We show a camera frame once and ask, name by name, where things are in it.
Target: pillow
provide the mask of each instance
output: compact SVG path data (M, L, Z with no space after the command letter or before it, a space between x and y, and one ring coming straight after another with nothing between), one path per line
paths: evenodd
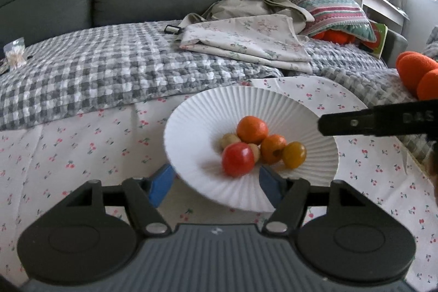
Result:
M340 30L364 41L376 41L376 35L362 8L354 0L290 0L315 18L301 35L314 36L323 31Z

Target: orange plush toy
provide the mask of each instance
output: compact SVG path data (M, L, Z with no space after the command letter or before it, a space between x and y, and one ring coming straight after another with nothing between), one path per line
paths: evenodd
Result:
M438 99L438 62L406 51L398 56L396 68L405 87L419 100Z

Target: paper plate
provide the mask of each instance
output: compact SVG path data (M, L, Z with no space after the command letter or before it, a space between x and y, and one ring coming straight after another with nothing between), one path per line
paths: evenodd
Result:
M181 179L203 196L226 206L256 212L274 208L258 183L257 164L240 178L224 175L220 139L236 132L240 119L254 115L268 124L270 134L307 148L306 161L295 170L274 168L283 177L305 178L312 185L329 186L338 169L338 148L333 137L323 137L318 117L297 101L267 89L228 86L210 89L187 99L169 117L164 147Z

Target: tablecloth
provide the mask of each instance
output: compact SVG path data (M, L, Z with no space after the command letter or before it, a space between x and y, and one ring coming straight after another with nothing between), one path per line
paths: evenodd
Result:
M365 108L352 93L321 77L253 80L241 85L280 92L318 115ZM166 121L187 98L159 98L28 130L0 132L0 274L17 285L27 279L16 254L19 235L87 180L115 185L161 167L166 162ZM438 208L430 182L396 138L358 135L336 137L336 142L336 178L358 189L415 236L417 253L408 283L419 291L438 286ZM184 222L261 226L269 216L220 206L178 178L159 211L171 226ZM126 219L120 207L109 207L107 212ZM306 221L323 213L321 208L310 208Z

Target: floral cloth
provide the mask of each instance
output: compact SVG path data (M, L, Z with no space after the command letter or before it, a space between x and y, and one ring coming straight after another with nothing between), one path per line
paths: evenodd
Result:
M282 93L318 115L365 108L352 93L325 78L301 76L243 84ZM187 98L159 98L0 133L0 273L17 285L27 279L17 257L19 235L87 180L116 185L129 177L148 176L164 164L166 120ZM430 182L396 138L336 137L336 142L336 178L358 189L412 232L417 253L407 281L418 291L435 287L438 208ZM179 179L159 211L171 226L184 222L261 226L269 216L218 205ZM107 212L126 219L119 207L108 207ZM324 208L311 207L306 221L323 213Z
M188 25L180 48L311 74L310 56L292 19L270 14Z

